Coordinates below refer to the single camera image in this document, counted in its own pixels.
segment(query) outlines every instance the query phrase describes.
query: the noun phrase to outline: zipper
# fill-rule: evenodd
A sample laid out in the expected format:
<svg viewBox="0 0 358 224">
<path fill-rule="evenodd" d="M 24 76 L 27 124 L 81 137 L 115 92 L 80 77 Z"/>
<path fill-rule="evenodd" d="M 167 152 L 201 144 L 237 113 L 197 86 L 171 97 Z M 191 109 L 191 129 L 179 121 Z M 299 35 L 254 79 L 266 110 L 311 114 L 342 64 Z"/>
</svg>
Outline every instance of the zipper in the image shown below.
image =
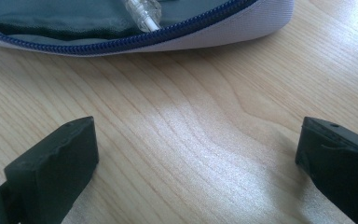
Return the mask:
<svg viewBox="0 0 358 224">
<path fill-rule="evenodd" d="M 204 12 L 199 16 L 161 28 L 155 32 L 108 40 L 97 44 L 78 46 L 44 45 L 19 40 L 7 35 L 2 35 L 1 33 L 0 41 L 20 48 L 64 55 L 92 56 L 118 53 L 125 50 L 152 46 L 184 35 L 190 35 L 246 9 L 256 1 L 257 0 L 229 0 L 225 2 L 225 4 Z"/>
</svg>

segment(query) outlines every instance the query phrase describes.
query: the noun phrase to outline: open zippered pouch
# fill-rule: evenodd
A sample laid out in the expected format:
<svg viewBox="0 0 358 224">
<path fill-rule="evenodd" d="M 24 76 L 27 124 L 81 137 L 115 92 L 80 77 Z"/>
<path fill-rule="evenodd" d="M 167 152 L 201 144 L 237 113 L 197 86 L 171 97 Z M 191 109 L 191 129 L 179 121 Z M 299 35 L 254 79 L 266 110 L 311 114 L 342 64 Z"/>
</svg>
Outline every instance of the open zippered pouch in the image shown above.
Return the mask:
<svg viewBox="0 0 358 224">
<path fill-rule="evenodd" d="M 121 0 L 0 0 L 0 46 L 72 56 L 195 49 L 281 29 L 294 0 L 159 0 L 161 29 L 143 33 Z"/>
</svg>

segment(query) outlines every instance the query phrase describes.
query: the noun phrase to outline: blue zipper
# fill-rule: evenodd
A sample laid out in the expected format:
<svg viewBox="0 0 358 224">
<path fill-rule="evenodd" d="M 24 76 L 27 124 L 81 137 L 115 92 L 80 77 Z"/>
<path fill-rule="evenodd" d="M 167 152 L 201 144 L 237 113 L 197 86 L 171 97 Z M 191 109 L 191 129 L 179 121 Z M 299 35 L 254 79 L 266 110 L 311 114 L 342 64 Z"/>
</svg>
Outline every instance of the blue zipper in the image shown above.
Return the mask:
<svg viewBox="0 0 358 224">
<path fill-rule="evenodd" d="M 225 4 L 216 7 L 210 11 L 193 17 L 189 20 L 164 27 L 152 33 L 133 35 L 130 37 L 108 40 L 103 43 L 78 45 L 78 46 L 60 46 L 36 44 L 28 41 L 19 40 L 0 33 L 0 40 L 21 48 L 34 49 L 38 51 L 58 53 L 65 55 L 91 56 L 107 53 L 121 52 L 130 49 L 151 46 L 172 40 L 184 35 L 195 33 L 201 29 L 222 21 L 241 10 L 246 9 L 257 0 L 229 0 Z"/>
</svg>

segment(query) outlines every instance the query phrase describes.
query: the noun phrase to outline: wood grain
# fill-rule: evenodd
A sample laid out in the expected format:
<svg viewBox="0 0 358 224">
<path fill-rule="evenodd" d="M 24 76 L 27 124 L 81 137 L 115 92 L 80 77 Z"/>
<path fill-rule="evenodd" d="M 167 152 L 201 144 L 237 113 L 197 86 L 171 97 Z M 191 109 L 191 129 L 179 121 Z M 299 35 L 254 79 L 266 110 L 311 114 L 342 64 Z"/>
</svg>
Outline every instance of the wood grain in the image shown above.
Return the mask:
<svg viewBox="0 0 358 224">
<path fill-rule="evenodd" d="M 209 49 L 67 58 L 0 48 L 3 168 L 93 116 L 101 162 L 64 223 L 351 223 L 294 163 L 304 116 L 358 133 L 358 1 Z"/>
</svg>

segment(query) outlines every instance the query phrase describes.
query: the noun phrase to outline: zipper teeth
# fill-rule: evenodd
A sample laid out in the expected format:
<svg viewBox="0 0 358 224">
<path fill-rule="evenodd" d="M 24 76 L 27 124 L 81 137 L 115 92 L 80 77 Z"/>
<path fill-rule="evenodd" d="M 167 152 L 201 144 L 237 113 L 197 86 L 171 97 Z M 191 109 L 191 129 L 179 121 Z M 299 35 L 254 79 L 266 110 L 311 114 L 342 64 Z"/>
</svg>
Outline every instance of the zipper teeth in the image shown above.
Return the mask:
<svg viewBox="0 0 358 224">
<path fill-rule="evenodd" d="M 250 6 L 257 0 L 229 0 L 225 4 L 204 12 L 189 20 L 164 27 L 152 33 L 134 35 L 117 40 L 111 40 L 98 44 L 79 46 L 59 46 L 31 43 L 0 34 L 0 40 L 21 48 L 34 49 L 45 52 L 67 55 L 93 55 L 120 52 L 129 49 L 137 49 L 154 45 L 183 35 L 188 35 L 202 28 L 214 24 L 220 19 L 235 14 L 241 9 Z"/>
</svg>

